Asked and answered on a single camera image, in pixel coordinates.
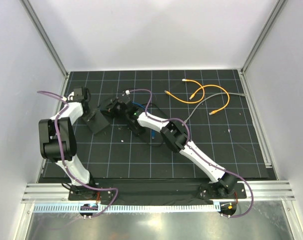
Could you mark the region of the black network switch box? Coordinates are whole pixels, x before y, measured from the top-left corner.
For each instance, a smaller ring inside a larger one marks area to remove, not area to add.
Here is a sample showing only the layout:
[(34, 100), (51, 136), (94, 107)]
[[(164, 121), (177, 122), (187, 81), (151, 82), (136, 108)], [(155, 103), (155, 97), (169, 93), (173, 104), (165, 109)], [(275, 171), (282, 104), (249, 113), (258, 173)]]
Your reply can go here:
[(110, 125), (110, 123), (99, 110), (89, 113), (85, 118), (85, 123), (94, 135)]

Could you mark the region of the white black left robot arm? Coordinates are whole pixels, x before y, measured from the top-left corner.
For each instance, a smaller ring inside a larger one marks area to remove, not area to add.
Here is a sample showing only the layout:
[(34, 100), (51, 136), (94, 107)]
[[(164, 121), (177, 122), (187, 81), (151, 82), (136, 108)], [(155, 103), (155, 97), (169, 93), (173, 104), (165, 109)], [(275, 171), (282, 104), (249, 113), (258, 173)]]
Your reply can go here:
[(78, 88), (68, 97), (49, 91), (38, 91), (63, 103), (63, 108), (54, 116), (38, 123), (41, 156), (55, 163), (69, 177), (71, 183), (61, 185), (69, 190), (70, 201), (93, 200), (97, 187), (92, 174), (83, 166), (77, 156), (77, 141), (73, 124), (89, 110), (91, 95), (87, 88)]

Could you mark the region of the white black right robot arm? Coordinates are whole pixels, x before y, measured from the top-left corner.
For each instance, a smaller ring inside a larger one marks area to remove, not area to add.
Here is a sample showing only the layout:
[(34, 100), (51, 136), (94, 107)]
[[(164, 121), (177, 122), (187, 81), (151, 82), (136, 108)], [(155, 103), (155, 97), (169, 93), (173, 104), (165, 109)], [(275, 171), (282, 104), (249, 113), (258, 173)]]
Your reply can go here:
[(174, 153), (186, 157), (200, 168), (211, 180), (214, 190), (222, 198), (229, 198), (235, 192), (237, 177), (202, 152), (191, 139), (186, 123), (179, 118), (162, 118), (151, 114), (122, 95), (105, 100), (98, 105), (102, 114), (126, 122), (137, 136), (145, 129), (161, 134), (165, 145)]

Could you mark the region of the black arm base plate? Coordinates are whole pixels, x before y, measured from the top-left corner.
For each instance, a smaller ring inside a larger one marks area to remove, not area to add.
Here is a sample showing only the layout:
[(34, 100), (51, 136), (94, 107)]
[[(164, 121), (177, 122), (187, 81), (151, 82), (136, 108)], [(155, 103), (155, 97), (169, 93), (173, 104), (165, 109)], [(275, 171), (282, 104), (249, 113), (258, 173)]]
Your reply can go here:
[(116, 182), (115, 187), (118, 189), (116, 202), (128, 205), (188, 204), (202, 200), (247, 198), (242, 183), (237, 183), (230, 193), (220, 191), (217, 183), (189, 181), (187, 179), (183, 181), (174, 179), (160, 179), (157, 181), (144, 181), (143, 179), (122, 180)]

